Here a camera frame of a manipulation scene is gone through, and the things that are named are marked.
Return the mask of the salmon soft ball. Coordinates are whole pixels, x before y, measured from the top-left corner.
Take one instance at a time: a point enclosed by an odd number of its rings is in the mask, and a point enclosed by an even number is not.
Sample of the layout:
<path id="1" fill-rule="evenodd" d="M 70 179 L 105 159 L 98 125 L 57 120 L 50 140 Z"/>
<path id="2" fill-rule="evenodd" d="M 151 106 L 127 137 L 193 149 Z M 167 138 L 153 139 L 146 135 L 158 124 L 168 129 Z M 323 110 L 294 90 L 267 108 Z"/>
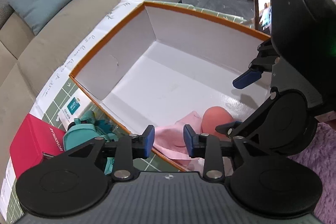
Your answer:
<path id="1" fill-rule="evenodd" d="M 233 122 L 230 113 L 220 106 L 213 106 L 207 109 L 202 118 L 202 133 L 214 135 L 220 140 L 228 140 L 226 135 L 218 133 L 215 128 L 218 125 Z"/>

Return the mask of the light pink cloth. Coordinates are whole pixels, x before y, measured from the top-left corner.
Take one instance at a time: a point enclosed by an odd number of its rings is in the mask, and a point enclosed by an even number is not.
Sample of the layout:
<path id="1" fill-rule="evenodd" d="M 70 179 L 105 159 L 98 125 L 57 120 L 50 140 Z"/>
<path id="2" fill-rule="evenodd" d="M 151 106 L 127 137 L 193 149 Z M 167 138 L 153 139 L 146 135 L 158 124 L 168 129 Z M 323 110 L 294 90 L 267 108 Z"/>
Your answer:
<path id="1" fill-rule="evenodd" d="M 187 116 L 168 126 L 155 128 L 154 148 L 170 160 L 184 166 L 189 171 L 203 172 L 204 160 L 190 158 L 183 139 L 183 127 L 189 124 L 197 134 L 202 134 L 202 118 L 192 111 Z"/>

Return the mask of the teal fabric backpack pouch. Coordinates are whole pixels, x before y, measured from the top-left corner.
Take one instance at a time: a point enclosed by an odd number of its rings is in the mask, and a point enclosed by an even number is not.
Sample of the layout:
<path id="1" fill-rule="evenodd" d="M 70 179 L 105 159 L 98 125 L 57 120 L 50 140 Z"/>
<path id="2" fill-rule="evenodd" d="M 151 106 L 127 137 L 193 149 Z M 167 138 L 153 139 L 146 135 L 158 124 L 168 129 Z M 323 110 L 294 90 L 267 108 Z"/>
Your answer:
<path id="1" fill-rule="evenodd" d="M 64 151 L 71 150 L 93 138 L 102 137 L 107 142 L 118 141 L 113 126 L 104 119 L 97 120 L 95 113 L 88 110 L 81 118 L 75 118 L 63 136 Z"/>

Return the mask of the white teal tissue pack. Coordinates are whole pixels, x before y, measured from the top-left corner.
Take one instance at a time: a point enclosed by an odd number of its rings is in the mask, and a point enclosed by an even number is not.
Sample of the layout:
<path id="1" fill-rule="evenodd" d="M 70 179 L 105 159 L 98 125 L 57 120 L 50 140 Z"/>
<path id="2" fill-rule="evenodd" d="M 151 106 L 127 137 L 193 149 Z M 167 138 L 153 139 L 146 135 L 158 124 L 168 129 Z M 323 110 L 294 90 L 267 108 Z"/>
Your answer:
<path id="1" fill-rule="evenodd" d="M 89 108 L 91 100 L 80 90 L 77 90 L 61 107 L 58 118 L 65 129 L 74 122 L 75 118 L 80 118 Z"/>

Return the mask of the smartphone on stand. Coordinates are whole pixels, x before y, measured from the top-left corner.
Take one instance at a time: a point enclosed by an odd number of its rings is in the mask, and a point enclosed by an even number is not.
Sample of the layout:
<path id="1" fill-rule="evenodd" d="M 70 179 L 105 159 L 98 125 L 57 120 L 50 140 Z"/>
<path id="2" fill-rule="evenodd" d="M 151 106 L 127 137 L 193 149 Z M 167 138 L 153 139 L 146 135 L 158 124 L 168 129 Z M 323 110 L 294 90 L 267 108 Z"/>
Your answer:
<path id="1" fill-rule="evenodd" d="M 255 5 L 254 25 L 255 29 L 270 35 L 272 22 L 272 3 L 271 0 L 253 0 Z"/>

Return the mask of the green grid tablecloth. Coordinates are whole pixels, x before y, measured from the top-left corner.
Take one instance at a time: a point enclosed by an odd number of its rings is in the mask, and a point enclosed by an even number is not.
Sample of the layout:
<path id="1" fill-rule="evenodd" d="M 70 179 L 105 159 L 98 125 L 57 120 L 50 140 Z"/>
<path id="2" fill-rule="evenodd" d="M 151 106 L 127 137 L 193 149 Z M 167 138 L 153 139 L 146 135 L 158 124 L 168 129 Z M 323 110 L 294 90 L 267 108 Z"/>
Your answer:
<path id="1" fill-rule="evenodd" d="M 169 2 L 123 0 L 78 41 L 45 26 L 47 48 L 30 42 L 1 85 L 1 214 L 21 215 L 14 182 L 63 148 L 62 133 L 88 110 L 114 133 L 141 134 L 201 119 L 213 106 L 245 120 L 266 99 L 269 77 L 242 89 L 266 34 L 214 11 Z"/>

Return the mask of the orange white cardboard box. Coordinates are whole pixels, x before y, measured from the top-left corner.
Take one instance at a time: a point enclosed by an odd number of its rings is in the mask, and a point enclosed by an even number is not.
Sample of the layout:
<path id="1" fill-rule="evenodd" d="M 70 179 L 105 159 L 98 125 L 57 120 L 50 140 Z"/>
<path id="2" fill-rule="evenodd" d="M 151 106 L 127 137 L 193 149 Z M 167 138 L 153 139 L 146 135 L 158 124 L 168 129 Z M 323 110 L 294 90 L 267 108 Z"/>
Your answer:
<path id="1" fill-rule="evenodd" d="M 82 41 L 70 77 L 128 133 L 171 126 L 220 106 L 247 119 L 269 96 L 270 75 L 232 84 L 266 35 L 179 4 L 121 1 Z"/>

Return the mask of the red transparent cube box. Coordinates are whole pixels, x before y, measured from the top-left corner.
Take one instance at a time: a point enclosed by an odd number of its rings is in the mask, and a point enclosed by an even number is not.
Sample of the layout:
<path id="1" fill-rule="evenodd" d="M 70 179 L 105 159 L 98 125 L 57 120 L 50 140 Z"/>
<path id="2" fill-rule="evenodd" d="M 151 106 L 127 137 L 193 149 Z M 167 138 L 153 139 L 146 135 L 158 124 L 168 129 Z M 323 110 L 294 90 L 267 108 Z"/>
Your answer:
<path id="1" fill-rule="evenodd" d="M 18 178 L 48 156 L 64 152 L 65 131 L 27 114 L 10 145 L 10 157 Z"/>

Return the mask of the beige fabric sofa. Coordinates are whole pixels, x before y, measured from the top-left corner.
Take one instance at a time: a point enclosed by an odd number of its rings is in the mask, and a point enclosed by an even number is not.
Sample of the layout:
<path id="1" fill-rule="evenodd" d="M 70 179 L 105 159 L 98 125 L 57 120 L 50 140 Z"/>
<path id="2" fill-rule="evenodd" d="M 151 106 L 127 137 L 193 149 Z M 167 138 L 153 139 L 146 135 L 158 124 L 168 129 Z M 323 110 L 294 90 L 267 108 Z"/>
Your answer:
<path id="1" fill-rule="evenodd" d="M 11 141 L 47 80 L 122 0 L 8 1 L 13 13 L 1 28 L 2 173 Z"/>

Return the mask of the dark grey cushion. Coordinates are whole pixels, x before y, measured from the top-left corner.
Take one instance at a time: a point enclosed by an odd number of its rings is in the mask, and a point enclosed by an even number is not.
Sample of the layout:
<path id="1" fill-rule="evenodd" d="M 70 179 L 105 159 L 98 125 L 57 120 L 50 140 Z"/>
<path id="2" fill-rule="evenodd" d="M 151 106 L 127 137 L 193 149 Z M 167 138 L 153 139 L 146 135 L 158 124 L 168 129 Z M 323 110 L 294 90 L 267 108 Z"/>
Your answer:
<path id="1" fill-rule="evenodd" d="M 10 6 L 9 0 L 0 0 L 0 28 L 5 25 L 13 13 L 14 9 Z"/>

